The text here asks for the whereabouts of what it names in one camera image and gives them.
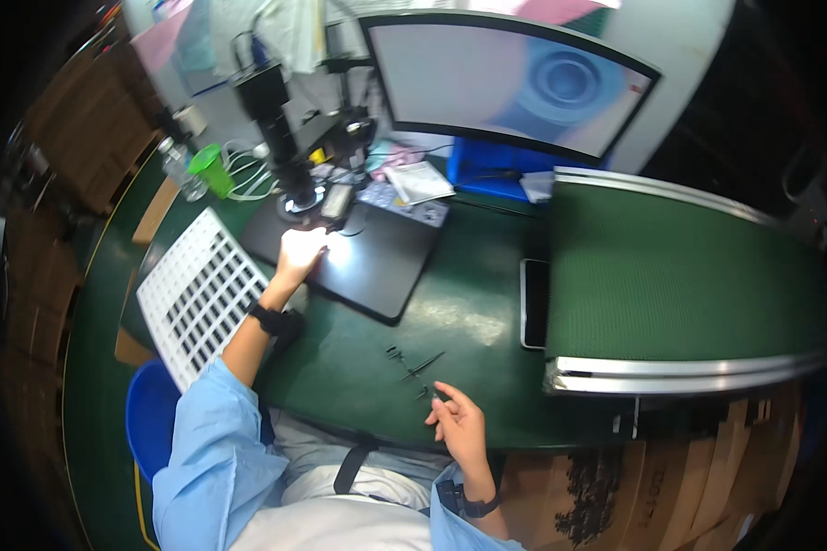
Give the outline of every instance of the light blue sleeve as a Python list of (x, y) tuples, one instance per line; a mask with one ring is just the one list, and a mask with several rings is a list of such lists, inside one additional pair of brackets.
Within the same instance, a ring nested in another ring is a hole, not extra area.
[(220, 359), (178, 400), (168, 467), (153, 477), (153, 528), (165, 551), (224, 551), (288, 460), (260, 442), (257, 395)]
[(441, 505), (438, 482), (453, 479), (459, 484), (462, 478), (459, 465), (453, 462), (438, 475), (432, 485), (429, 525), (435, 551), (524, 551), (524, 547), (517, 541), (502, 541), (488, 536)]

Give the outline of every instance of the person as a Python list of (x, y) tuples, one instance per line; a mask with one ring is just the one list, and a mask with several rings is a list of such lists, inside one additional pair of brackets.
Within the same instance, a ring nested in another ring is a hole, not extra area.
[[(323, 228), (288, 230), (258, 304), (282, 311), (326, 242)], [(435, 426), (436, 442), (446, 444), (454, 461), (364, 449), (356, 471), (349, 458), (355, 443), (277, 409), (269, 410), (275, 440), (264, 446), (250, 387), (269, 341), (259, 319), (248, 315), (222, 358), (178, 401), (172, 454), (153, 477), (153, 526), (162, 549), (522, 548), (508, 540), (496, 505), (484, 414), (450, 384), (435, 382), (448, 400), (433, 399), (425, 422)], [(339, 473), (345, 462), (351, 475), (344, 483)], [(467, 521), (442, 504), (438, 491), (460, 481), (461, 514), (474, 511)], [(473, 504), (478, 507), (468, 509)]]

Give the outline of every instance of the left hand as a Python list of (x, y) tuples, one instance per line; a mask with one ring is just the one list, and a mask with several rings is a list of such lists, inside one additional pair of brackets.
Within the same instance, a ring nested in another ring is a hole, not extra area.
[(316, 265), (320, 253), (327, 246), (328, 238), (323, 227), (302, 232), (289, 229), (282, 236), (278, 252), (276, 278), (297, 288)]
[(487, 467), (487, 446), (484, 437), (484, 413), (462, 391), (450, 384), (435, 381), (435, 388), (449, 400), (432, 400), (427, 425), (435, 425), (435, 441), (443, 440), (447, 450), (459, 463), (463, 474), (482, 472)]

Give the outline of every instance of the green conveyor belt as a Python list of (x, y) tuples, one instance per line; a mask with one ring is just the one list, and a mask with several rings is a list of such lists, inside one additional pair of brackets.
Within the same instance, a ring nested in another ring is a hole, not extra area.
[(827, 343), (818, 251), (694, 204), (558, 183), (547, 356), (720, 360)]

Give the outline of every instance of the plastic water bottle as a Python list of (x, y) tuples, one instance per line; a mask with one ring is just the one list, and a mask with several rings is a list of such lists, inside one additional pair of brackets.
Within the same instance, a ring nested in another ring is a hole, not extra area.
[(159, 142), (159, 152), (162, 153), (162, 171), (175, 181), (178, 190), (189, 202), (196, 201), (205, 195), (208, 186), (198, 176), (187, 172), (187, 165), (192, 156), (184, 144), (175, 144), (171, 137)]

